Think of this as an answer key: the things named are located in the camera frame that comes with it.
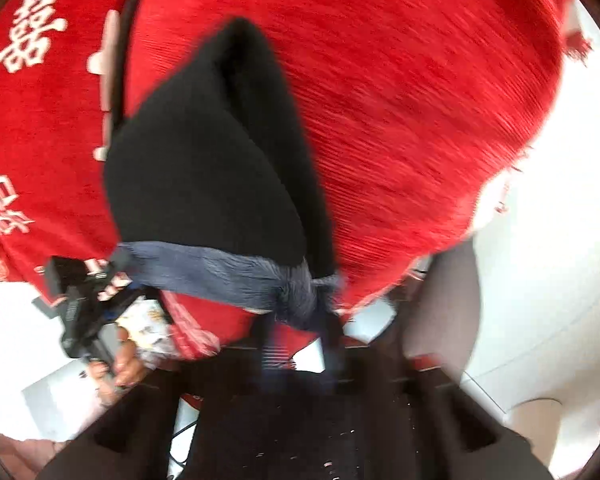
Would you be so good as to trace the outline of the pink sleeve forearm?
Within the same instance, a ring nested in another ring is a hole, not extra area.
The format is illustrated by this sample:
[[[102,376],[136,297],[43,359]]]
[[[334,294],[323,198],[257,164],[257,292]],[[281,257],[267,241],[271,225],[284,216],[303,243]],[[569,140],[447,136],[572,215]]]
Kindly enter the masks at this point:
[[[35,479],[68,444],[52,440],[15,440],[0,434],[0,461],[15,479]]]

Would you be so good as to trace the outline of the left hand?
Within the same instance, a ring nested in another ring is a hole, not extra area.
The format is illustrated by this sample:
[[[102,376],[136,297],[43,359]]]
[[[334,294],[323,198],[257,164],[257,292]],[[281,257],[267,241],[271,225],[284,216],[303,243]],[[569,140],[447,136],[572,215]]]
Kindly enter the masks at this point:
[[[118,400],[122,392],[139,384],[148,374],[149,368],[137,354],[137,344],[129,332],[117,327],[119,348],[114,364],[108,366],[102,361],[91,361],[87,365],[87,375],[94,380],[97,395],[105,406]]]

